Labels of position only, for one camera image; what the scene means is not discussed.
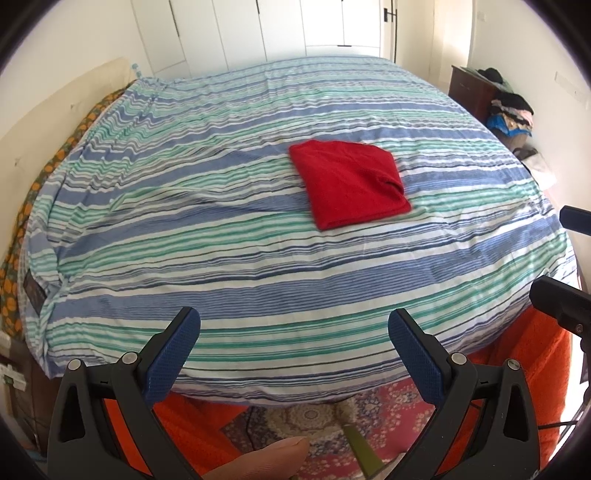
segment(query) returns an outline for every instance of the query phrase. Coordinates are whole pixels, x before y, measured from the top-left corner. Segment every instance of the patterned rug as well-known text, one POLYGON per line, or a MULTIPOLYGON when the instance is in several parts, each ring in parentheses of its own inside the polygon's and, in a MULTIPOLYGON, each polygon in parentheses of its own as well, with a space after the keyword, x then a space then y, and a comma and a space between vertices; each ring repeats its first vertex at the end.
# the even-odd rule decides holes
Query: patterned rug
POLYGON ((310 439, 300 480, 357 480, 363 475, 341 424, 354 424, 384 463, 414 443, 433 413, 411 379, 332 404, 289 408, 251 407, 224 428, 243 453, 294 436, 310 439))

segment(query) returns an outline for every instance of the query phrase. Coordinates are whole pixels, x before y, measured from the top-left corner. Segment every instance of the finger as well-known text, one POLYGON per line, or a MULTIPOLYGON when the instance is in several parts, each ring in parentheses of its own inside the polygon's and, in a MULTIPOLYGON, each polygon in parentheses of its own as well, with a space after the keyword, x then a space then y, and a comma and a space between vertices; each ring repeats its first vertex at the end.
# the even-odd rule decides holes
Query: finger
POLYGON ((280 440, 207 473, 204 480, 286 480, 300 469, 310 442, 305 437, 280 440))

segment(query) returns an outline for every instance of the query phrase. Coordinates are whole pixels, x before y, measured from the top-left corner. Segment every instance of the white wardrobe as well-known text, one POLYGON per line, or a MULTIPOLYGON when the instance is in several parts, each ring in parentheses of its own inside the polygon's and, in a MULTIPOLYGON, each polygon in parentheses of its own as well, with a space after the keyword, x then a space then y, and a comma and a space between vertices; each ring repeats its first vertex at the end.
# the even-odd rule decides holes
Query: white wardrobe
POLYGON ((132 0, 154 76, 323 54, 380 56, 380 0, 132 0))

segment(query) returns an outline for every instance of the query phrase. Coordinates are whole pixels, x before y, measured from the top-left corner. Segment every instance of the blue gripper pad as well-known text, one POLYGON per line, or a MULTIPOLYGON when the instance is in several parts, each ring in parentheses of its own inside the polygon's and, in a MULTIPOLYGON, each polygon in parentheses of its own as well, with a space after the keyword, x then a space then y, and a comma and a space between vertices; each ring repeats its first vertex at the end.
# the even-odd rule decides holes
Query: blue gripper pad
POLYGON ((394 310, 390 314, 388 318, 388 334, 390 341, 400 356, 400 360, 402 360, 417 386, 423 401, 439 408, 445 398, 444 376, 421 341, 423 336, 427 337, 427 335, 423 333, 412 317, 401 309, 394 310), (403 316, 410 318, 418 332, 413 332, 412 326, 403 316))
MULTIPOLYGON (((148 408, 166 398, 201 332, 201 318, 195 309, 185 307, 169 328, 173 322, 179 325, 156 354, 145 374, 142 394, 148 408)), ((167 334, 167 330, 157 335, 167 334)))
POLYGON ((591 236, 591 212, 566 206, 560 211, 560 223, 567 230, 591 236))

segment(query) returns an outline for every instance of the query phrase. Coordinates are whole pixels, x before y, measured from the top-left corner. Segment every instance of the bed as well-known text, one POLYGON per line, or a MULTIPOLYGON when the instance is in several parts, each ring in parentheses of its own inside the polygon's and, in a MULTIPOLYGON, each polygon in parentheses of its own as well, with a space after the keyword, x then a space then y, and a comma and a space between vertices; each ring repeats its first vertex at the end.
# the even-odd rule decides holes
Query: bed
POLYGON ((202 333, 174 389, 255 405, 406 377, 394 308, 473 352, 526 308, 533 279, 577 285, 526 169, 446 95, 373 57, 137 80, 49 176, 18 265, 25 337, 49 377, 140 350, 187 305, 202 333), (319 232, 287 155, 310 138, 392 152, 411 213, 319 232))

